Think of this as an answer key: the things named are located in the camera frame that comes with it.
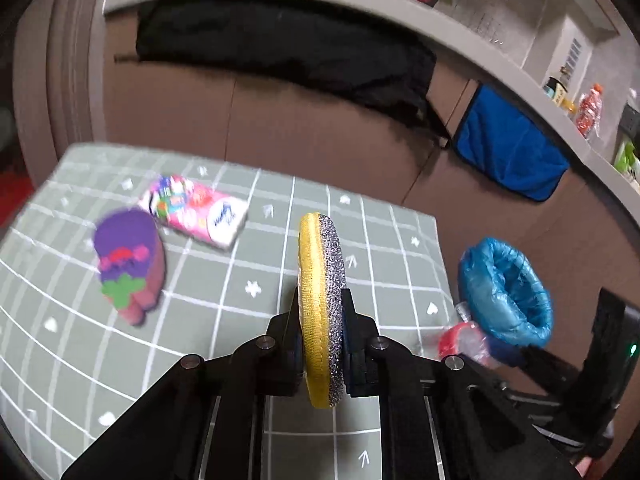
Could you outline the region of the round yellow scouring pad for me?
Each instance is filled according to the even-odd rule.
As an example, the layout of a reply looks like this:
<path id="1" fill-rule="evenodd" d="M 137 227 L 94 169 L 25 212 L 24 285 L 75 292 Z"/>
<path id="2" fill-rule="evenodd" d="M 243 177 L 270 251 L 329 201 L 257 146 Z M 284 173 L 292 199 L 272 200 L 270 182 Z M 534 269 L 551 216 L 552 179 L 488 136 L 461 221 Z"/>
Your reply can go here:
<path id="1" fill-rule="evenodd" d="M 314 408 L 340 402 L 343 379 L 344 257 L 332 219 L 310 212 L 298 231 L 298 313 L 302 330 L 305 379 Z"/>

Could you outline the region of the red-lidded clear plastic cup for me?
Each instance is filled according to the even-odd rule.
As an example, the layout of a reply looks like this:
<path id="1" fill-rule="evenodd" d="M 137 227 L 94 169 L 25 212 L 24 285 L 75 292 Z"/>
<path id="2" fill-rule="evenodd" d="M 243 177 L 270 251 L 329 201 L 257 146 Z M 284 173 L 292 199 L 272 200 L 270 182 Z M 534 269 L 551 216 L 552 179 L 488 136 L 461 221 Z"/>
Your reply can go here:
<path id="1" fill-rule="evenodd" d="M 473 320 L 469 304 L 461 301 L 454 308 L 460 322 L 448 328 L 439 338 L 439 359 L 464 354 L 480 365 L 492 367 L 494 362 L 490 355 L 488 337 Z"/>

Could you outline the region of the green grid tablecloth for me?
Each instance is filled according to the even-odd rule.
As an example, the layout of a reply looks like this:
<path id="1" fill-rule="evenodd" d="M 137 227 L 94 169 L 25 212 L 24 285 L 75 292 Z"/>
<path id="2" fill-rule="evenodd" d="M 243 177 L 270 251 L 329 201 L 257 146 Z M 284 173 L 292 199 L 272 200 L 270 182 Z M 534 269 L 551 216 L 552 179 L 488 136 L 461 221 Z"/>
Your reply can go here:
<path id="1" fill-rule="evenodd" d="M 131 206 L 164 174 L 248 203 L 234 246 L 219 250 L 161 229 L 166 282 L 143 324 L 101 292 L 96 222 Z M 1 243 L 1 415 L 35 470 L 57 479 L 182 356 L 226 356 L 291 305 L 297 232 L 309 211 L 333 220 L 358 312 L 434 358 L 457 322 L 428 214 L 296 177 L 205 158 L 79 144 Z"/>

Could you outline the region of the orange drink bottle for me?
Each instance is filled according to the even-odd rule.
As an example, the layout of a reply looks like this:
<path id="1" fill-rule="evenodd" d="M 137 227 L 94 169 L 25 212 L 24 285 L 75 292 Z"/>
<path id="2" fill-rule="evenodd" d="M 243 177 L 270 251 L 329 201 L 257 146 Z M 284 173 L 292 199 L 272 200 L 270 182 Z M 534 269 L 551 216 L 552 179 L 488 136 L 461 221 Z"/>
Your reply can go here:
<path id="1" fill-rule="evenodd" d="M 594 84 L 588 93 L 582 96 L 574 117 L 578 132 L 586 140 L 596 136 L 599 131 L 603 107 L 603 87 Z"/>

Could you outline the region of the blue towel hanging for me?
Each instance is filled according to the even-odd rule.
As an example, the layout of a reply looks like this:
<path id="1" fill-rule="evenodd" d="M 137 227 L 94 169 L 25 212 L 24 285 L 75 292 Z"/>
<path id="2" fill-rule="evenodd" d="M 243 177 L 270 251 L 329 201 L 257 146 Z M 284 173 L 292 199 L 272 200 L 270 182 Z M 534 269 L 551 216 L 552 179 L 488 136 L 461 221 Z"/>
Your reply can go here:
<path id="1" fill-rule="evenodd" d="M 462 162 L 536 203 L 548 200 L 570 168 L 556 144 L 486 84 L 476 89 L 452 147 Z"/>

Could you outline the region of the blue trash bag bin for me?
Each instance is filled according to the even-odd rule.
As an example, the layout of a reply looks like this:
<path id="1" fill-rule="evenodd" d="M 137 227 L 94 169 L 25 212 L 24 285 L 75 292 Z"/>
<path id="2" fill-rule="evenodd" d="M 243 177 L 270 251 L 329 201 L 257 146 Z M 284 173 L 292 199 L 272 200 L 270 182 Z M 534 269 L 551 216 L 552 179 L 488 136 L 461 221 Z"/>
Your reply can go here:
<path id="1" fill-rule="evenodd" d="M 551 296 L 518 248 L 492 237 L 468 248 L 458 265 L 458 291 L 500 363 L 516 367 L 522 349 L 548 344 Z"/>

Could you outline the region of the pink tissue pack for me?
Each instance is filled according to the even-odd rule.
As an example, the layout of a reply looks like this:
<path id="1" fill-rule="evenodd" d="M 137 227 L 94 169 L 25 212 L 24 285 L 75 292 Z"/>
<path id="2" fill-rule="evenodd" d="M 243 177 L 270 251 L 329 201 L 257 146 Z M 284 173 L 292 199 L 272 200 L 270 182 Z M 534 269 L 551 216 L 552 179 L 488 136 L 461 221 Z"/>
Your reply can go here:
<path id="1" fill-rule="evenodd" d="M 137 205 L 162 226 L 223 250 L 232 246 L 248 213 L 247 200 L 178 174 L 156 179 Z"/>

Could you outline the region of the black cloth on counter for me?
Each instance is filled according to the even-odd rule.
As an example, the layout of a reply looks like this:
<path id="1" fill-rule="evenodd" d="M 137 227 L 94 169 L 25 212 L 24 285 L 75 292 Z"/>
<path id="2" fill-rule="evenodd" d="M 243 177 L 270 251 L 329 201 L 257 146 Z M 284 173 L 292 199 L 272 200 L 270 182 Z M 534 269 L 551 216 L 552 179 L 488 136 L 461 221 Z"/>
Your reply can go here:
<path id="1" fill-rule="evenodd" d="M 450 142 L 427 97 L 436 54 L 416 32 L 318 0 L 155 0 L 138 9 L 145 62 L 292 82 Z"/>

